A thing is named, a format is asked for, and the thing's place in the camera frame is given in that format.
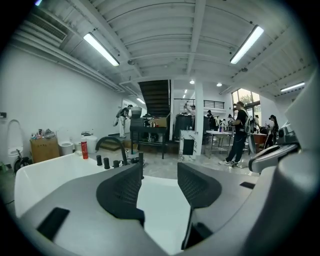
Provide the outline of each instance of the toilet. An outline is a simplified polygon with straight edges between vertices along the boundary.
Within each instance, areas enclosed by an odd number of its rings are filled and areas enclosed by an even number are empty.
[[[66,156],[73,153],[74,144],[70,141],[70,136],[68,130],[65,128],[60,128],[56,132],[59,151],[61,156]]]
[[[7,152],[8,152],[8,162],[13,169],[15,162],[18,159],[18,152],[23,155],[24,151],[24,141],[22,137],[22,130],[18,120],[12,119],[8,124],[7,130]]]

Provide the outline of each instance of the black t-shirt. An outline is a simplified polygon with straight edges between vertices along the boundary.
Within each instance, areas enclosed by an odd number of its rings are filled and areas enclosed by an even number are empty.
[[[125,107],[125,108],[123,108],[123,109],[121,110],[120,116],[126,117],[126,116],[125,116],[125,112],[126,112],[127,115],[129,114],[129,109],[128,109],[127,107]]]
[[[240,109],[240,110],[238,111],[238,116],[237,116],[236,119],[237,119],[237,120],[240,120],[241,123],[234,126],[234,127],[235,127],[235,132],[236,132],[237,134],[245,134],[245,132],[244,132],[244,131],[240,131],[240,129],[244,129],[244,128],[245,128],[246,118],[247,118],[247,113],[246,113],[246,111],[243,110],[243,109]]]

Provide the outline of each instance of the red bottle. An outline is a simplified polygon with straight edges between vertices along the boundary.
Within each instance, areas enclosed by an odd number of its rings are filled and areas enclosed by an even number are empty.
[[[81,139],[81,150],[83,159],[88,159],[88,148],[86,138]]]

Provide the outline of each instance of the staircase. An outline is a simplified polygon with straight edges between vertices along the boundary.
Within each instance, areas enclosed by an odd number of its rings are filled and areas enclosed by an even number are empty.
[[[147,113],[157,118],[170,113],[168,80],[139,82]]]

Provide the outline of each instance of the white pillar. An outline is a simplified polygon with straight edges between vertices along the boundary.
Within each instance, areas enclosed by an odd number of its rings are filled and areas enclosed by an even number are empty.
[[[174,134],[174,88],[175,88],[175,81],[171,80],[171,90],[170,90],[170,131],[169,131],[169,140],[172,141],[172,137]]]
[[[202,82],[195,82],[195,130],[198,132],[196,144],[197,155],[201,155],[202,137],[204,133],[204,90]]]

